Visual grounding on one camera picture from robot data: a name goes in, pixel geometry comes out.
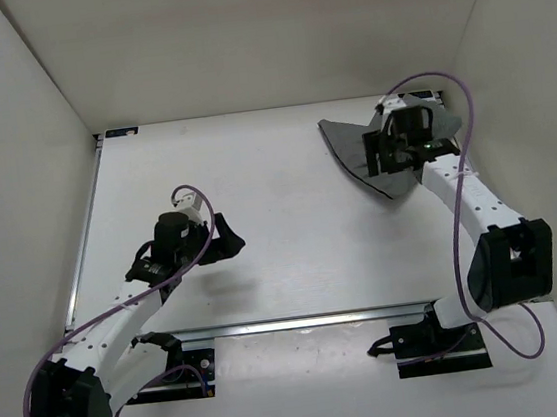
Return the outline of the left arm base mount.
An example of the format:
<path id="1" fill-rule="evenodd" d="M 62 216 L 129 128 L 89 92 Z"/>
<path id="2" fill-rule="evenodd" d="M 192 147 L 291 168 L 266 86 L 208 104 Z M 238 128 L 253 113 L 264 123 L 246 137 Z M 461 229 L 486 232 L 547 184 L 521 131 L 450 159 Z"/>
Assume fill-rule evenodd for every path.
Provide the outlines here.
<path id="1" fill-rule="evenodd" d="M 165 356 L 163 376 L 144 386 L 126 403 L 128 406 L 175 402 L 216 395 L 215 348 L 212 341 L 195 345 L 167 333 L 149 333 L 133 339 L 130 349 L 159 348 Z"/>

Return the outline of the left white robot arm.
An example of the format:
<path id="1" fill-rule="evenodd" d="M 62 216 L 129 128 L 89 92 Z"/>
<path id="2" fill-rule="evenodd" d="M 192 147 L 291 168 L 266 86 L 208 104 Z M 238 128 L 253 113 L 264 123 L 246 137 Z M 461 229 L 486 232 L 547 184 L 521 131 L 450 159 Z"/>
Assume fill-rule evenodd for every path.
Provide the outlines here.
<path id="1" fill-rule="evenodd" d="M 193 208 L 161 214 L 153 233 L 136 251 L 119 307 L 84 329 L 62 357 L 39 365 L 28 417 L 115 417 L 149 381 L 180 376 L 185 364 L 177 338 L 144 325 L 190 266 L 233 258 L 245 242 L 222 213 L 207 223 Z"/>

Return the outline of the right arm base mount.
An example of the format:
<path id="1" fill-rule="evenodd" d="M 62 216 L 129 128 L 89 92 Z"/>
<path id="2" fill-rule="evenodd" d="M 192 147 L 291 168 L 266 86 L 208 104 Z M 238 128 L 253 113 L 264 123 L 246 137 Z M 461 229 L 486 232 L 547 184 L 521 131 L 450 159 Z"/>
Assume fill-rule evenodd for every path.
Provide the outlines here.
<path id="1" fill-rule="evenodd" d="M 372 358 L 395 356 L 402 380 L 493 366 L 476 323 L 443 329 L 429 313 L 416 324 L 391 326 L 387 336 L 375 340 L 367 354 Z"/>

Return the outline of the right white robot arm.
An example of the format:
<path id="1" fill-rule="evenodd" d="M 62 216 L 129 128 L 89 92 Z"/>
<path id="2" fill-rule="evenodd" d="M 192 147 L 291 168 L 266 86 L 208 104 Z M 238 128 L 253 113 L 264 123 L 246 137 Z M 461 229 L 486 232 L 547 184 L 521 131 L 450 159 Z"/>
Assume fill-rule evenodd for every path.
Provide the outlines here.
<path id="1" fill-rule="evenodd" d="M 398 108 L 362 142 L 370 175 L 414 174 L 452 210 L 453 233 L 466 232 L 473 242 L 469 269 L 455 273 L 456 293 L 434 301 L 434 318 L 421 329 L 424 344 L 443 352 L 457 340 L 457 327 L 552 291 L 553 237 L 545 220 L 529 220 L 503 204 L 459 147 L 434 135 L 433 117 L 426 105 Z"/>

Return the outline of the grey pleated skirt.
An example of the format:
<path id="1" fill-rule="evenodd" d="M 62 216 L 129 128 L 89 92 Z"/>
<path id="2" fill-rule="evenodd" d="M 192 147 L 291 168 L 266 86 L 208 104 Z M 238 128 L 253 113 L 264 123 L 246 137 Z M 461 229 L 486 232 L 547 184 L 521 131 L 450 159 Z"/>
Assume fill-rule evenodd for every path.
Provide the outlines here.
<path id="1" fill-rule="evenodd" d="M 405 107 L 427 105 L 434 111 L 432 129 L 435 138 L 454 138 L 461 128 L 462 118 L 446 110 L 440 94 L 433 92 L 432 94 L 434 97 L 431 99 L 420 99 L 411 93 L 398 95 L 403 97 Z M 382 173 L 373 178 L 369 177 L 362 142 L 364 133 L 382 128 L 390 112 L 379 115 L 375 113 L 368 125 L 320 120 L 318 127 L 329 152 L 356 182 L 359 182 L 366 189 L 393 200 L 406 196 L 417 186 L 415 174 L 409 171 L 392 173 L 391 175 Z"/>

